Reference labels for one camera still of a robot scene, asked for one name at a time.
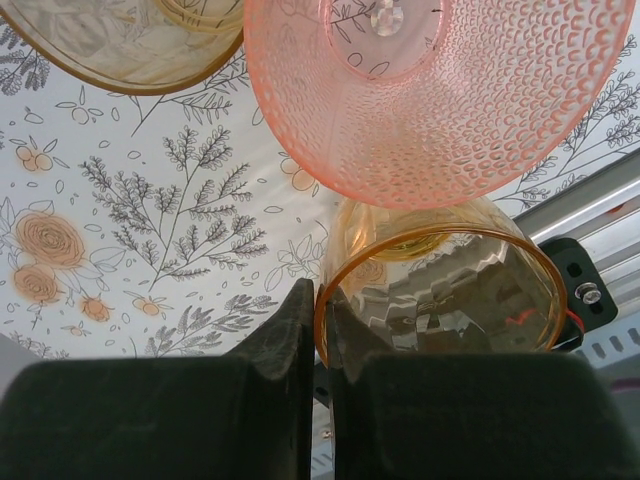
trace glass rim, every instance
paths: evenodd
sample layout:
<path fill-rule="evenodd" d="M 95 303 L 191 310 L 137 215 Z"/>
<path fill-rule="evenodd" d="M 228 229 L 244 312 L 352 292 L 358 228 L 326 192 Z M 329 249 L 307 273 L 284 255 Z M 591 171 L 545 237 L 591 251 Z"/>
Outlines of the glass rim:
<path fill-rule="evenodd" d="M 229 45 L 229 48 L 227 48 L 227 50 L 225 50 L 218 57 L 214 58 L 211 61 L 211 63 L 206 67 L 204 67 L 199 73 L 196 73 L 188 78 L 184 78 L 182 80 L 178 80 L 176 82 L 172 82 L 168 84 L 164 83 L 164 84 L 158 84 L 157 86 L 148 86 L 148 85 L 145 86 L 144 84 L 118 80 L 118 79 L 109 77 L 104 73 L 93 70 L 85 65 L 82 65 L 80 62 L 74 60 L 68 54 L 58 49 L 54 44 L 52 44 L 46 38 L 44 38 L 37 31 L 37 29 L 35 29 L 35 27 L 33 27 L 33 25 L 31 25 L 31 23 L 28 22 L 26 18 L 24 18 L 20 10 L 18 10 L 15 7 L 15 5 L 12 4 L 11 8 L 14 13 L 17 13 L 18 15 L 20 15 L 20 17 L 23 18 L 25 22 L 28 23 L 29 26 L 35 30 L 35 33 L 37 34 L 37 36 L 43 40 L 43 44 L 48 43 L 53 50 L 59 51 L 65 57 L 65 59 L 69 59 L 75 65 L 81 67 L 87 72 L 91 72 L 91 73 L 95 73 L 96 75 L 99 75 L 102 79 L 91 77 L 87 73 L 83 73 L 79 69 L 74 68 L 74 66 L 72 66 L 71 63 L 66 63 L 63 59 L 56 57 L 55 54 L 53 54 L 46 47 L 41 45 L 40 42 L 36 40 L 34 35 L 27 33 L 27 31 L 24 28 L 22 28 L 22 26 L 20 26 L 20 24 L 10 15 L 6 6 L 0 6 L 0 17 L 4 18 L 6 22 L 9 24 L 9 26 L 11 27 L 11 29 L 14 30 L 18 35 L 20 35 L 20 37 L 22 37 L 24 40 L 26 40 L 27 43 L 31 47 L 33 47 L 36 52 L 38 52 L 44 58 L 49 60 L 53 65 L 55 65 L 59 69 L 65 71 L 69 75 L 72 75 L 85 83 L 88 83 L 89 85 L 93 85 L 94 87 L 102 88 L 104 90 L 115 92 L 115 93 L 121 93 L 124 95 L 141 95 L 141 96 L 168 95 L 170 93 L 175 93 L 180 90 L 185 90 L 189 87 L 192 87 L 197 83 L 200 83 L 201 81 L 207 79 L 208 77 L 216 73 L 218 70 L 220 70 L 231 59 L 231 57 L 233 57 L 233 55 L 240 49 L 240 47 L 244 42 L 244 28 L 242 28 L 241 26 L 238 31 L 238 35 L 236 36 L 235 40 L 231 42 L 231 44 Z M 109 80 L 113 80 L 114 82 L 119 82 L 119 83 L 110 83 Z"/>
<path fill-rule="evenodd" d="M 178 4 L 170 1 L 170 0 L 155 0 L 154 1 L 156 7 L 158 7 L 158 9 L 164 13 L 164 15 L 169 18 L 171 21 L 173 21 L 174 23 L 176 23 L 178 26 L 186 29 L 186 30 L 190 30 L 190 31 L 194 31 L 194 32 L 202 32 L 202 33 L 210 33 L 210 34 L 221 34 L 221 33 L 225 33 L 228 32 L 230 30 L 235 30 L 238 28 L 238 26 L 241 26 L 242 24 L 242 18 L 244 16 L 244 12 L 243 9 L 240 8 L 238 10 L 236 10 L 235 12 L 231 12 L 226 16 L 222 16 L 222 17 L 209 17 L 209 16 L 205 16 L 205 15 L 197 15 L 195 13 L 191 13 L 188 10 L 180 7 Z M 179 16 L 180 15 L 184 15 L 187 18 L 190 18 L 192 20 L 196 20 L 198 22 L 201 22 L 201 24 L 203 25 L 203 27 L 200 26 L 191 26 L 183 21 L 180 20 Z M 220 22 L 229 22 L 228 24 L 224 25 L 224 26 L 220 26 L 220 27 L 216 27 L 213 25 L 209 25 L 208 23 L 220 23 Z"/>
<path fill-rule="evenodd" d="M 559 297 L 560 311 L 558 312 L 558 322 L 555 327 L 555 331 L 551 334 L 551 337 L 547 342 L 547 345 L 545 346 L 545 350 L 548 351 L 551 349 L 551 347 L 553 347 L 553 345 L 560 337 L 560 333 L 562 332 L 562 328 L 564 327 L 564 323 L 566 320 L 566 307 L 563 308 L 562 306 L 567 305 L 567 289 L 565 287 L 564 280 L 562 279 L 562 275 L 560 274 L 555 264 L 549 259 L 549 257 L 544 254 L 544 252 L 542 252 L 542 250 L 538 248 L 536 244 L 526 238 L 520 238 L 497 228 L 491 228 L 484 225 L 452 222 L 446 224 L 431 225 L 428 227 L 414 228 L 398 235 L 394 235 L 393 237 L 390 237 L 386 240 L 374 242 L 371 245 L 368 245 L 367 247 L 360 250 L 353 257 L 349 258 L 348 261 L 337 270 L 333 279 L 324 288 L 322 285 L 320 286 L 313 319 L 313 336 L 316 350 L 318 351 L 320 359 L 325 366 L 329 365 L 328 355 L 325 348 L 325 307 L 329 302 L 329 299 L 333 295 L 333 292 L 336 291 L 340 283 L 342 283 L 347 275 L 349 275 L 349 273 L 351 273 L 358 266 L 369 260 L 377 253 L 380 253 L 395 244 L 407 242 L 409 240 L 424 237 L 427 235 L 453 233 L 471 233 L 475 235 L 485 235 L 488 237 L 497 238 L 504 242 L 515 245 L 518 248 L 521 248 L 522 250 L 530 254 L 535 261 L 538 262 L 538 264 L 548 274 L 549 278 L 551 278 L 554 286 L 556 287 L 556 291 Z M 542 334 L 546 332 L 547 328 L 549 328 L 549 325 L 547 325 Z"/>

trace pink textured glass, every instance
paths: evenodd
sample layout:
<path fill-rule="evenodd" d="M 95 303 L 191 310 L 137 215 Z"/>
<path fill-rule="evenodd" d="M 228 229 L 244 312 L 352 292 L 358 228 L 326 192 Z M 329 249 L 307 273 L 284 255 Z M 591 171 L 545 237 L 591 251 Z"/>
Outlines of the pink textured glass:
<path fill-rule="evenodd" d="M 634 5 L 246 0 L 249 73 L 273 133 L 323 184 L 387 208 L 441 207 L 513 180 L 568 134 Z M 382 31 L 395 8 L 403 19 Z"/>

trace amber glass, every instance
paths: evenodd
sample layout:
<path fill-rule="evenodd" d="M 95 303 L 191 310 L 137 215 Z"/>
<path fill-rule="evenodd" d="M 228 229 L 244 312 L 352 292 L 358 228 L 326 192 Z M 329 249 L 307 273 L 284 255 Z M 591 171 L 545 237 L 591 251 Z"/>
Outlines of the amber glass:
<path fill-rule="evenodd" d="M 0 14 L 60 68 L 131 95 L 175 92 L 222 67 L 242 43 L 242 8 L 241 0 L 0 0 Z"/>
<path fill-rule="evenodd" d="M 243 2 L 154 0 L 168 18 L 187 30 L 220 34 L 242 27 Z"/>
<path fill-rule="evenodd" d="M 420 211 L 345 200 L 322 275 L 315 322 L 325 364 L 332 315 L 337 344 L 360 356 L 547 350 L 565 319 L 557 269 L 484 197 Z M 367 335 L 353 334 L 353 319 Z"/>

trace botanical print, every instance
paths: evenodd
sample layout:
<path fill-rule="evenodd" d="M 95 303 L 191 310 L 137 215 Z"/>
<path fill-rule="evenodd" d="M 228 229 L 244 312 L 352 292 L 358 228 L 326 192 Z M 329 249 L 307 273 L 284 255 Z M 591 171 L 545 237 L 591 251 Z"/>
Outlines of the botanical print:
<path fill-rule="evenodd" d="M 145 352 L 154 357 L 165 355 L 204 355 L 207 350 L 221 344 L 222 332 L 237 333 L 251 328 L 256 315 L 267 313 L 266 308 L 276 305 L 271 297 L 264 295 L 253 298 L 236 295 L 224 305 L 225 313 L 213 318 L 213 308 L 192 311 L 191 306 L 182 313 L 177 327 L 162 326 L 154 337 L 149 337 Z"/>
<path fill-rule="evenodd" d="M 80 95 L 78 96 L 78 102 L 60 102 L 56 105 L 56 108 L 64 108 L 71 111 L 71 118 L 79 125 L 86 125 L 91 120 L 96 123 L 98 117 L 102 117 L 104 112 L 99 108 L 87 107 L 86 93 L 84 85 L 80 87 Z"/>
<path fill-rule="evenodd" d="M 376 6 L 376 2 L 353 0 L 353 2 L 340 3 L 334 1 L 331 5 L 331 30 L 337 32 L 345 42 L 352 43 L 351 35 L 354 33 L 365 33 L 362 23 L 371 21 L 371 12 Z"/>
<path fill-rule="evenodd" d="M 143 295 L 139 295 L 135 292 L 129 292 L 126 290 L 124 291 L 124 293 L 133 297 L 133 301 L 131 302 L 131 304 L 135 308 L 150 317 L 155 317 L 159 314 L 162 314 L 162 317 L 166 319 L 164 310 L 173 310 L 173 307 L 162 303 L 167 300 L 167 297 L 144 297 Z"/>
<path fill-rule="evenodd" d="M 219 182 L 196 178 L 199 170 L 215 172 L 229 161 L 233 153 L 226 144 L 229 134 L 219 126 L 196 147 L 198 132 L 185 126 L 177 140 L 164 139 L 166 156 L 183 174 L 181 186 L 154 188 L 136 172 L 126 177 L 120 171 L 111 177 L 97 157 L 80 165 L 82 175 L 98 190 L 93 194 L 96 202 L 109 209 L 109 217 L 120 226 L 113 232 L 115 238 L 153 270 L 150 290 L 167 277 L 184 281 L 211 272 L 203 265 L 242 270 L 248 266 L 245 260 L 268 251 L 259 243 L 266 233 L 254 228 L 256 218 L 239 215 L 236 205 L 222 203 L 251 200 L 243 181 L 249 164 L 233 167 Z M 184 230 L 178 222 L 182 217 L 193 222 Z"/>
<path fill-rule="evenodd" d="M 43 342 L 32 340 L 31 337 L 24 337 L 18 332 L 12 332 L 9 338 L 44 360 L 63 360 L 69 358 L 69 354 L 65 350 L 53 350 Z"/>
<path fill-rule="evenodd" d="M 108 322 L 109 318 L 111 318 L 109 310 L 113 310 L 113 308 L 109 308 L 105 305 L 102 301 L 101 295 L 98 295 L 97 297 L 83 297 L 80 306 L 82 308 L 82 313 L 98 323 Z"/>
<path fill-rule="evenodd" d="M 288 240 L 288 248 L 278 251 L 279 265 L 269 272 L 264 281 L 267 292 L 275 290 L 280 285 L 285 271 L 291 278 L 300 276 L 312 280 L 320 278 L 320 265 L 327 248 L 329 232 L 317 220 L 316 223 L 321 228 L 320 240 L 314 241 L 310 233 L 297 244 Z"/>
<path fill-rule="evenodd" d="M 280 162 L 280 170 L 282 170 L 282 173 L 291 176 L 291 186 L 299 192 L 311 190 L 311 196 L 315 197 L 320 190 L 320 183 L 303 170 L 288 153 L 280 152 L 279 155 L 283 157 Z"/>
<path fill-rule="evenodd" d="M 35 315 L 32 329 L 42 320 L 43 308 L 63 295 L 71 307 L 74 294 L 80 295 L 81 311 L 90 319 L 109 319 L 100 293 L 89 292 L 109 290 L 104 273 L 115 271 L 124 250 L 105 248 L 87 257 L 77 229 L 55 214 L 52 201 L 32 202 L 16 212 L 6 197 L 0 206 L 0 254 L 4 248 L 15 290 L 32 302 L 27 308 Z"/>
<path fill-rule="evenodd" d="M 37 91 L 49 77 L 49 61 L 40 55 L 0 16 L 0 46 L 7 53 L 0 55 L 0 92 L 15 95 L 22 88 Z"/>
<path fill-rule="evenodd" d="M 283 5 L 305 13 L 300 2 Z M 349 62 L 364 74 L 393 67 L 358 50 L 356 23 L 370 28 L 374 2 L 332 6 Z M 640 16 L 634 22 L 580 126 L 493 194 L 509 215 L 639 146 Z M 271 134 L 243 50 L 187 90 L 138 97 L 49 72 L 5 27 L 0 333 L 51 359 L 220 354 L 269 318 L 295 278 L 318 286 L 337 195 Z M 30 73 L 37 79 L 27 85 Z M 382 282 L 378 267 L 367 263 L 354 276 Z"/>
<path fill-rule="evenodd" d="M 16 157 L 22 163 L 22 167 L 30 172 L 49 171 L 54 164 L 59 165 L 62 168 L 69 168 L 69 166 L 58 157 L 52 155 L 53 151 L 58 144 L 58 139 L 55 138 L 40 149 L 38 144 L 29 136 L 29 143 L 19 138 L 12 138 L 9 140 L 16 147 Z"/>
<path fill-rule="evenodd" d="M 83 321 L 80 321 L 78 325 L 67 325 L 65 327 L 60 327 L 60 330 L 66 330 L 74 337 L 86 337 L 87 335 L 91 335 L 91 332 L 84 328 Z"/>
<path fill-rule="evenodd" d="M 617 65 L 634 55 L 637 48 L 635 35 L 629 35 Z M 520 211 L 526 210 L 586 178 L 580 173 L 585 167 L 638 148 L 640 83 L 634 82 L 635 75 L 633 69 L 618 71 L 616 67 L 594 104 L 559 147 L 522 175 L 514 191 L 494 201 L 507 211 L 509 203 L 514 202 L 520 204 Z"/>
<path fill-rule="evenodd" d="M 139 97 L 127 96 L 140 117 L 131 136 L 133 137 L 140 130 L 159 107 L 167 104 L 181 106 L 187 121 L 193 119 L 199 125 L 204 125 L 205 122 L 213 125 L 214 121 L 220 120 L 222 115 L 229 115 L 229 109 L 233 105 L 229 96 L 243 87 L 249 87 L 249 72 L 244 47 L 241 47 L 229 62 L 212 76 L 194 87 L 158 97 L 146 111 Z M 116 98 L 125 96 L 119 93 L 108 95 Z"/>

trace orange rose illustration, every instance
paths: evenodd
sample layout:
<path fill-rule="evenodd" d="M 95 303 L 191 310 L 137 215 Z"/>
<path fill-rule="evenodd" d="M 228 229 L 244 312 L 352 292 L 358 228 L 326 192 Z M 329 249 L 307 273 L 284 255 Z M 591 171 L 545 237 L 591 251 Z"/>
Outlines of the orange rose illustration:
<path fill-rule="evenodd" d="M 55 274 L 46 265 L 26 265 L 13 274 L 13 281 L 18 292 L 34 302 L 51 302 L 58 294 Z"/>
<path fill-rule="evenodd" d="M 100 298 L 85 297 L 82 299 L 82 313 L 99 323 L 108 322 L 111 314 Z"/>
<path fill-rule="evenodd" d="M 54 215 L 26 215 L 18 222 L 16 238 L 25 252 L 55 268 L 77 267 L 84 255 L 78 232 Z"/>

